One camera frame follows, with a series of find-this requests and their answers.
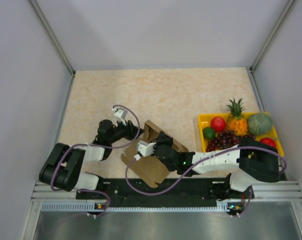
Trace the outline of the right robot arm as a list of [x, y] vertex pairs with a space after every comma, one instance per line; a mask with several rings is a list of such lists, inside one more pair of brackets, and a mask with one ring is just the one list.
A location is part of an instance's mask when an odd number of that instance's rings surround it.
[[160, 132], [152, 144], [152, 155], [170, 172], [183, 177], [228, 171], [224, 192], [230, 198], [236, 198], [257, 183], [277, 183], [283, 173], [279, 168], [278, 150], [250, 138], [227, 149], [210, 152], [177, 151], [173, 148], [173, 139], [164, 132]]

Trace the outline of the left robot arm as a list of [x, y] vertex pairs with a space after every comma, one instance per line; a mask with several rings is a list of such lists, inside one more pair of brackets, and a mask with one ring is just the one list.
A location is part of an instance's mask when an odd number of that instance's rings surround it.
[[81, 172], [82, 165], [89, 162], [106, 160], [115, 142], [126, 139], [130, 142], [139, 137], [144, 130], [132, 121], [100, 121], [92, 144], [77, 145], [72, 148], [64, 143], [57, 143], [39, 172], [39, 181], [58, 190], [70, 192], [73, 189], [85, 189], [93, 198], [100, 198], [105, 191], [103, 178], [93, 173]]

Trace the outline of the brown cardboard box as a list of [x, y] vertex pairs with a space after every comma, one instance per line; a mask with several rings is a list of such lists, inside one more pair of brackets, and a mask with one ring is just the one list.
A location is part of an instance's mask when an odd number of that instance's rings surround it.
[[[150, 143], [159, 136], [161, 131], [162, 129], [159, 126], [147, 120], [144, 123], [143, 136], [138, 137], [125, 149], [124, 153], [120, 156], [121, 161], [125, 165], [129, 165], [137, 154], [138, 142], [143, 140]], [[166, 166], [155, 156], [142, 157], [140, 160], [134, 161], [129, 169], [151, 188], [157, 188], [170, 174]]]

